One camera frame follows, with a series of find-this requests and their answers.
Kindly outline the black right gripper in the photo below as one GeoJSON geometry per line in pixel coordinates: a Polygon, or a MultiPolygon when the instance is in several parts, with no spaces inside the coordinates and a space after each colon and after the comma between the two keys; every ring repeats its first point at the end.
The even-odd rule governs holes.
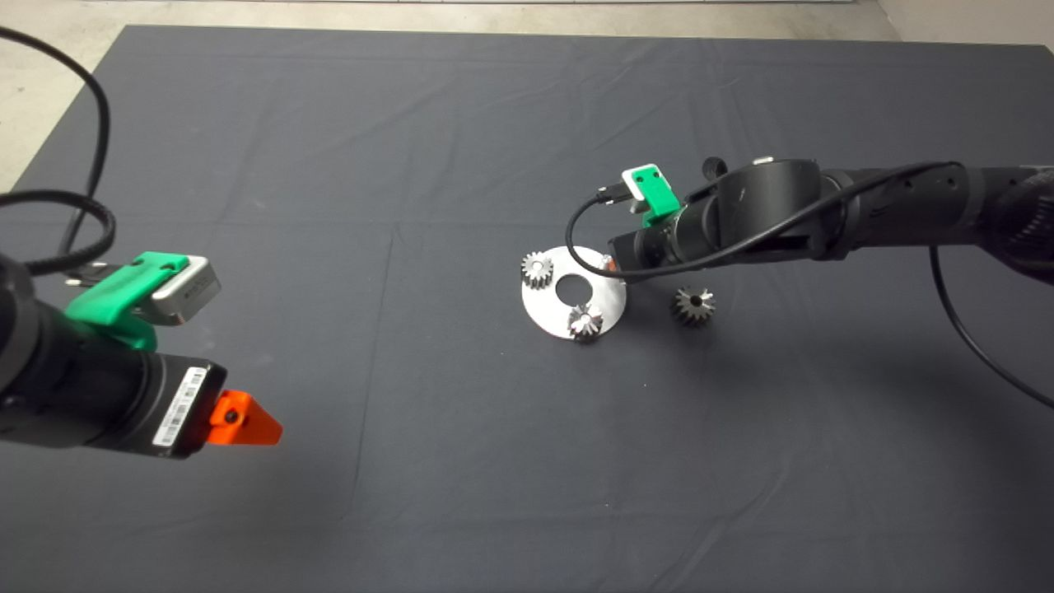
{"type": "Polygon", "coordinates": [[[707,207],[688,206],[659,224],[618,234],[609,240],[610,273],[618,281],[642,281],[662,268],[709,255],[707,207]]]}

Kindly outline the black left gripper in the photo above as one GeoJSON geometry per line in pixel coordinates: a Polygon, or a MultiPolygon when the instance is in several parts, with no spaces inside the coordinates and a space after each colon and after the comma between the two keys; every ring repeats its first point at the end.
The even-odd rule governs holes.
{"type": "Polygon", "coordinates": [[[136,412],[136,454],[184,460],[206,443],[275,446],[282,438],[284,426],[252,395],[222,391],[227,370],[221,364],[150,354],[147,379],[136,412]]]}

